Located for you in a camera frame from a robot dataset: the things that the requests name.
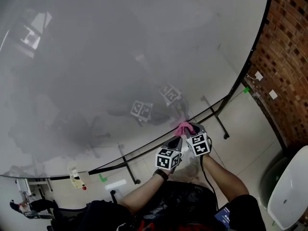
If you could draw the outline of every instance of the white wall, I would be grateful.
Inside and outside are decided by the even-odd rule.
[[[9,203],[22,201],[15,179],[0,177],[0,227],[3,231],[46,231],[50,225],[48,220],[27,219],[12,210]]]

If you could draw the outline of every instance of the white tiled floor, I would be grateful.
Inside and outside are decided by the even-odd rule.
[[[247,186],[250,194],[258,199],[259,182],[262,175],[272,159],[281,153],[281,147],[260,108],[249,93],[243,93],[243,89],[244,87],[241,85],[219,115],[221,122],[230,134],[230,138],[223,139],[223,130],[214,117],[208,119],[202,125],[213,141],[211,156],[227,170],[237,175]],[[204,117],[203,114],[197,117],[196,121],[200,121]],[[167,139],[163,138],[156,141],[155,144],[136,151],[134,155],[143,153]],[[182,151],[184,151],[185,156],[177,169],[183,168],[188,162],[189,150],[186,144],[183,145]],[[121,162],[123,161],[118,160],[112,164],[116,165]],[[145,183],[156,170],[154,162],[155,151],[152,151],[130,163],[135,178],[141,180],[141,184]],[[139,185],[133,184],[125,167],[102,173],[102,176],[107,178],[107,181],[101,182],[99,175],[91,176],[92,184],[87,186],[86,191],[74,189],[68,180],[52,181],[53,197],[59,207],[82,208],[92,200],[111,200],[109,192],[112,189],[116,190],[116,198],[121,199],[139,187]],[[201,171],[198,176],[200,179],[204,178]],[[227,199],[210,175],[207,174],[207,176],[216,189],[218,205],[223,206]],[[277,226],[272,226],[273,220],[266,210],[263,207],[260,208],[267,230],[279,230]]]

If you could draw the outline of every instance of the forearm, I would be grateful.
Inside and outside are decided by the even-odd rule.
[[[237,196],[249,194],[248,189],[237,176],[223,168],[210,156],[203,157],[203,166],[213,177],[229,202]]]
[[[126,207],[134,216],[150,201],[163,183],[164,179],[160,175],[153,175],[142,186],[126,195],[119,204]]]

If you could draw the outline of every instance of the green tape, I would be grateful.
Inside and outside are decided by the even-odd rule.
[[[107,178],[103,178],[101,174],[99,174],[99,176],[100,176],[100,179],[101,179],[102,182],[107,181]]]
[[[244,93],[248,93],[249,91],[250,91],[249,87],[246,87],[246,88],[244,89]]]

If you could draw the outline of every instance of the brick wall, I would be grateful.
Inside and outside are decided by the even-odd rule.
[[[272,0],[245,80],[260,94],[288,150],[308,145],[308,0]],[[272,99],[274,90],[278,97]]]

